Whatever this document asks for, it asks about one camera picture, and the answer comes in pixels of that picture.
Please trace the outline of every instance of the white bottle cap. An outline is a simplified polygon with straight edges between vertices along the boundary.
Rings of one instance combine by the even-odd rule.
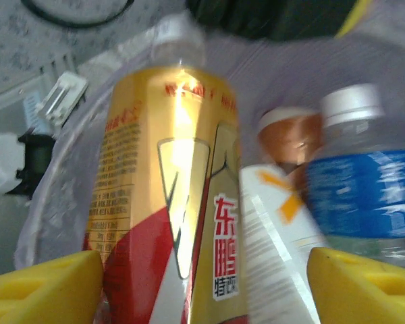
[[[316,113],[318,113],[318,111],[305,107],[278,107],[262,116],[258,123],[258,133],[268,125],[280,120],[300,116],[310,116]]]
[[[324,127],[384,115],[373,84],[356,84],[337,90],[322,100]]]
[[[165,16],[155,27],[154,47],[178,41],[195,47],[204,46],[204,34],[192,20],[189,11]]]

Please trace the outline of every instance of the red and gold label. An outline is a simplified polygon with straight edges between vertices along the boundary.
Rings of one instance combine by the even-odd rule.
[[[234,94],[204,72],[117,83],[85,241],[113,323],[248,322],[237,127]]]

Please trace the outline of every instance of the plastic bottle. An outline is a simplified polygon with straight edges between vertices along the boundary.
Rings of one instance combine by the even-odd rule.
[[[324,236],[281,167],[240,170],[251,323],[320,323],[306,276]]]
[[[114,88],[85,239],[112,323],[245,323],[238,112],[187,13]]]
[[[321,147],[321,114],[306,107],[278,107],[259,121],[258,138],[268,157],[281,167],[306,202],[307,163]]]
[[[372,84],[323,99],[309,203],[332,247],[405,267],[405,139],[383,116]]]

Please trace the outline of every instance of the bottle label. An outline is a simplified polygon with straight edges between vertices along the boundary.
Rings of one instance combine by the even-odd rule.
[[[307,176],[310,209],[324,234],[405,237],[405,151],[313,161]]]
[[[276,165],[241,169],[240,191],[250,322],[319,323],[306,264],[325,242],[307,207]]]

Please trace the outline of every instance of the red chinese characters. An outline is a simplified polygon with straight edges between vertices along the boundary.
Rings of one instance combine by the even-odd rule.
[[[223,300],[238,294],[237,200],[215,197],[213,297]]]
[[[120,115],[115,116],[114,118],[107,121],[105,126],[105,131],[109,132],[118,128],[120,125],[132,124],[138,121],[140,113],[142,110],[142,102],[135,101],[132,106],[125,108]]]
[[[207,90],[201,83],[196,83],[194,85],[185,83],[181,86],[176,83],[167,83],[165,84],[165,94],[169,97],[180,95],[181,97],[197,96],[200,98],[213,99],[216,94],[216,89],[212,88]]]

